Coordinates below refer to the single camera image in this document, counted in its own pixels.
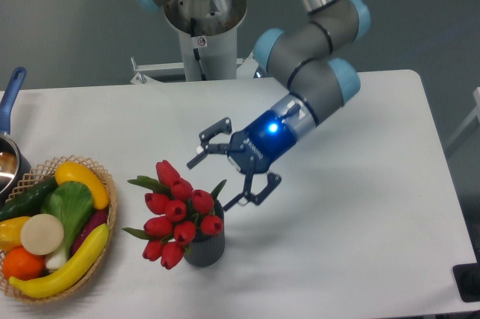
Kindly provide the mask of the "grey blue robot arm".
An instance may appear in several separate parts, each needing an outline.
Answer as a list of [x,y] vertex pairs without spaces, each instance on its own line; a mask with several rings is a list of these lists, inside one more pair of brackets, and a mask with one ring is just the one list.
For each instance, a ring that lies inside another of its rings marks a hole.
[[[147,11],[162,8],[177,31],[188,81],[237,75],[237,28],[246,0],[137,0]],[[362,0],[302,0],[308,22],[286,33],[269,29],[257,40],[259,68],[287,90],[284,98],[241,131],[222,119],[199,136],[195,167],[209,155],[225,155],[244,176],[237,200],[260,205],[280,184],[270,166],[359,92],[357,71],[335,50],[357,41],[371,25]]]

